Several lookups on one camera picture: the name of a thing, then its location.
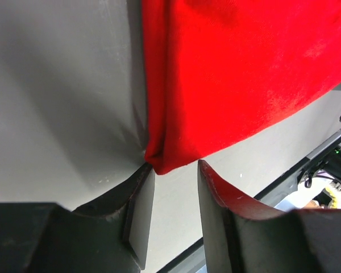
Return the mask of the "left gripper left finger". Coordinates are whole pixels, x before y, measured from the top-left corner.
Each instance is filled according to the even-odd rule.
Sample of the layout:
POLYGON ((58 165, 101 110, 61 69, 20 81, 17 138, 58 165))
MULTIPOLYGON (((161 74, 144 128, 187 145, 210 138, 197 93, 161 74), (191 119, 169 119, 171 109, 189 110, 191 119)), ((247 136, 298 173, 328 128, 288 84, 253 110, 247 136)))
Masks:
POLYGON ((0 202, 0 272, 140 272, 145 268, 155 174, 127 180, 76 208, 0 202))

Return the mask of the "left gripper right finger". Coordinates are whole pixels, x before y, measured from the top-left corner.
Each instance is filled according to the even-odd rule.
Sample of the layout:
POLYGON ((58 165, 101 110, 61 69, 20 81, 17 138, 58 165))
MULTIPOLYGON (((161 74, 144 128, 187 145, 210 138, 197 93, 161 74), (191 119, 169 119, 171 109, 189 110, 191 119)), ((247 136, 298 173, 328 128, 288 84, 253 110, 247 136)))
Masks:
POLYGON ((198 162, 208 272, 341 272, 341 209, 283 212, 198 162))

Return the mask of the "red t shirt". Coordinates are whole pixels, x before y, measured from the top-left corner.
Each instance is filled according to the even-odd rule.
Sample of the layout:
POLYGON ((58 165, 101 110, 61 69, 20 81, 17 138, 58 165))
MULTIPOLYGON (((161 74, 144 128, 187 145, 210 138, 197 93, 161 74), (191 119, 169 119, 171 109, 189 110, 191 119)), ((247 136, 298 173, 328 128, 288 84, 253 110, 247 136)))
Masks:
POLYGON ((142 1, 149 141, 164 175, 341 83, 341 0, 142 1))

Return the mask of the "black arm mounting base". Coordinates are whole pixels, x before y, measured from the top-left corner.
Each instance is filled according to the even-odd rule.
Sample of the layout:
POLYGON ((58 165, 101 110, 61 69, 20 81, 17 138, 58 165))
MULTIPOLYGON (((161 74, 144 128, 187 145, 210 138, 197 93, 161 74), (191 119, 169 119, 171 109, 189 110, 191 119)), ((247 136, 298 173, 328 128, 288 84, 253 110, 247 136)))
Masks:
MULTIPOLYGON (((254 195, 254 198, 270 206, 277 205, 288 194, 297 190, 297 184, 304 174, 309 173, 323 157, 341 145, 341 129, 330 136, 311 153, 302 158, 274 182, 254 195)), ((197 272, 206 267, 203 238, 171 260, 159 272, 197 272)))

